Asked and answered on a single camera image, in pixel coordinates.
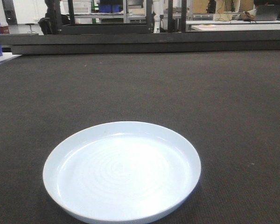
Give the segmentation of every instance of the stool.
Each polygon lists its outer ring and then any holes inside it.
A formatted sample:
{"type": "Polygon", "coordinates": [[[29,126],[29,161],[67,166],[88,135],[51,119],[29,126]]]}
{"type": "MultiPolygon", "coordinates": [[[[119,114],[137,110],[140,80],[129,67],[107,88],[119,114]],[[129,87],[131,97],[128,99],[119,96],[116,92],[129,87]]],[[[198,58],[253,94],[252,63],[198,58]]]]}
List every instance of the stool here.
{"type": "Polygon", "coordinates": [[[28,31],[27,33],[29,33],[29,34],[35,34],[36,32],[35,31],[33,31],[32,30],[32,25],[34,25],[34,23],[25,23],[25,25],[28,25],[28,26],[30,26],[30,31],[28,31]]]}

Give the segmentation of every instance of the laptop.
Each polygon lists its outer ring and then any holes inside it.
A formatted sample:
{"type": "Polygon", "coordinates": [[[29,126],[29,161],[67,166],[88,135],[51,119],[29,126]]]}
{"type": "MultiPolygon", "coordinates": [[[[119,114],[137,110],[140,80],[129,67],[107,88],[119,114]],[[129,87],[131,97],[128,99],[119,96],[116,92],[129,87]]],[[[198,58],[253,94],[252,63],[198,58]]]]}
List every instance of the laptop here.
{"type": "Polygon", "coordinates": [[[280,12],[280,5],[261,5],[257,7],[255,21],[275,21],[280,12]]]}

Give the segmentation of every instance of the desk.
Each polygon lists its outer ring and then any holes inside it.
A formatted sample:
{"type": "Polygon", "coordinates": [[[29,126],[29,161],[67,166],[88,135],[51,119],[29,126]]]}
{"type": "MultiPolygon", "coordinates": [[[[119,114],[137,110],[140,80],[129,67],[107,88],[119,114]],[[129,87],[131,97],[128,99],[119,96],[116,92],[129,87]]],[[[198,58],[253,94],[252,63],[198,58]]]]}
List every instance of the desk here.
{"type": "Polygon", "coordinates": [[[244,31],[244,30],[280,30],[280,24],[237,24],[237,25],[204,25],[192,26],[197,31],[244,31]]]}
{"type": "Polygon", "coordinates": [[[173,129],[201,158],[196,190],[154,224],[280,224],[280,51],[1,64],[0,224],[83,224],[45,191],[44,162],[75,132],[119,120],[173,129]]]}
{"type": "MultiPolygon", "coordinates": [[[[257,24],[280,24],[279,20],[276,21],[257,21],[257,24]]],[[[239,24],[255,24],[254,21],[239,21],[239,20],[230,20],[230,21],[214,21],[214,20],[202,20],[202,21],[186,21],[186,25],[191,26],[200,25],[200,24],[213,24],[213,25],[239,25],[239,24]]]]}

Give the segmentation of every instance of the white floor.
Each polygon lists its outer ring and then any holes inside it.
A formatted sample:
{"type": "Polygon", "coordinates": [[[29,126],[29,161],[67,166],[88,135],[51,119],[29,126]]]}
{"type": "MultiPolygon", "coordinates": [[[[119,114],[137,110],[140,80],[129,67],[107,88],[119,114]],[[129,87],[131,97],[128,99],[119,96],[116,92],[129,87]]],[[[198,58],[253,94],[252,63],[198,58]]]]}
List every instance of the white floor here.
{"type": "MultiPolygon", "coordinates": [[[[25,24],[9,25],[9,33],[11,34],[27,34],[30,31],[30,27],[25,24]]],[[[31,26],[32,30],[38,33],[38,35],[43,35],[42,30],[38,23],[31,26]]]]}
{"type": "Polygon", "coordinates": [[[13,55],[11,52],[3,52],[3,56],[0,57],[0,64],[12,60],[19,56],[21,55],[13,55]]]}

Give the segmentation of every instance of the white table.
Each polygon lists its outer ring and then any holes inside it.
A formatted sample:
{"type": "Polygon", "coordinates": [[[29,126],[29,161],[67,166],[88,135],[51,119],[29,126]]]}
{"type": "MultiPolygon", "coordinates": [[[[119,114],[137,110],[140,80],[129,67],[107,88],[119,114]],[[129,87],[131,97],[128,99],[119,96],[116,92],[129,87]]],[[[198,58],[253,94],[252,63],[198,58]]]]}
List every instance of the white table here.
{"type": "Polygon", "coordinates": [[[0,64],[7,62],[9,60],[12,60],[19,56],[21,56],[21,55],[13,55],[13,53],[11,53],[11,52],[3,52],[2,56],[0,56],[0,64]]]}
{"type": "Polygon", "coordinates": [[[216,20],[188,20],[187,25],[214,24],[214,25],[235,25],[235,24],[280,24],[280,20],[275,21],[216,21],[216,20]]]}
{"type": "Polygon", "coordinates": [[[197,25],[192,26],[198,31],[244,31],[244,30],[280,30],[279,24],[233,24],[233,25],[197,25]]]}

